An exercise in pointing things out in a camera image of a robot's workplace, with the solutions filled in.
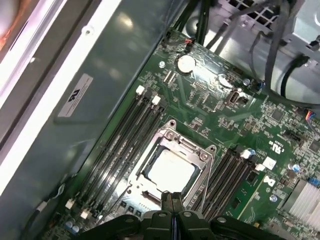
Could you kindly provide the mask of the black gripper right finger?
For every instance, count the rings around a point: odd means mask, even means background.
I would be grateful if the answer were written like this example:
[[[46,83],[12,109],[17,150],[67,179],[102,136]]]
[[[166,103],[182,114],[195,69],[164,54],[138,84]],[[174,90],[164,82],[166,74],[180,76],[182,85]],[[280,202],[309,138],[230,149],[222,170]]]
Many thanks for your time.
[[[281,240],[278,235],[226,215],[206,220],[198,211],[185,210],[182,194],[174,193],[174,213],[183,240]]]

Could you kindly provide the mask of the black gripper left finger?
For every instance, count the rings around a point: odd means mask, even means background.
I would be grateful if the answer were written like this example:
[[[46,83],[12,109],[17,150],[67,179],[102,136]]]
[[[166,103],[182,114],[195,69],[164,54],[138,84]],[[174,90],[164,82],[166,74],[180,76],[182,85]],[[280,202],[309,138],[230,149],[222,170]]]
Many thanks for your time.
[[[161,194],[161,210],[148,211],[142,219],[121,215],[82,233],[83,240],[171,240],[172,194]]]

